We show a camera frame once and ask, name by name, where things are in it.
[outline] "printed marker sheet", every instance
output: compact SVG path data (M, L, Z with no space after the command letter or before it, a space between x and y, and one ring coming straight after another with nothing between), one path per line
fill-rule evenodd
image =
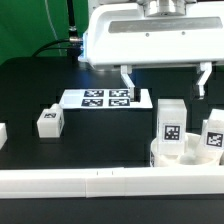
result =
M130 102L128 89L69 89L59 104L63 109L152 108L147 89L141 89L140 102Z

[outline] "white box with marker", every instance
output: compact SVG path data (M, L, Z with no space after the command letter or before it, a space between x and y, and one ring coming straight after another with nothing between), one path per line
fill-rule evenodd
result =
M64 123L63 109L58 104L44 109L37 121L40 138L59 138Z
M157 153L184 154L186 120L187 110L183 100L158 100Z
M204 124L196 155L220 159L224 150L224 110L213 109Z

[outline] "metal bracket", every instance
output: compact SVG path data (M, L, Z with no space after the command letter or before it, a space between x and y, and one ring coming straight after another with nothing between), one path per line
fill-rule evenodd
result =
M131 65L121 65L121 78L125 85L130 90L130 101L131 102L140 102L141 101L141 90L136 88L134 83L129 77L129 74L132 73Z
M205 90L204 85L207 82L209 76L212 73L212 62L201 62L197 66L197 74L200 75L196 85L194 86L194 98L195 99L204 99Z

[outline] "black cable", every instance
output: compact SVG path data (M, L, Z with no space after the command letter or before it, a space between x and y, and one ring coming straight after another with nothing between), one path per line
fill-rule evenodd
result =
M52 45L55 45L55 44L58 44L58 43L67 43L67 42L69 42L69 39L60 39L60 40L52 41L48 44L45 44L41 48L39 48L37 51L35 51L33 53L32 57L36 57L41 51L44 51L44 49L49 49L48 47L50 47Z
M40 54L40 53L43 52L43 51L49 51L49 50L62 50L62 49L66 49L66 50L68 50L69 47L48 47L48 48L44 48L44 49L42 49L38 54Z

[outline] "black table surface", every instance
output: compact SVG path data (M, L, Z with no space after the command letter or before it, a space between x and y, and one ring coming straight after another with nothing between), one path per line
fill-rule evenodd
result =
M214 67L203 101L191 100L195 68L134 70L153 109L65 110L59 139L40 139L36 122L65 89L124 88L120 73L96 72L68 58L15 58L0 67L0 122L8 140L0 169L146 167L156 136L158 99L184 99L187 131L201 132L212 109L224 109L224 70ZM220 223L223 195L0 200L1 223Z

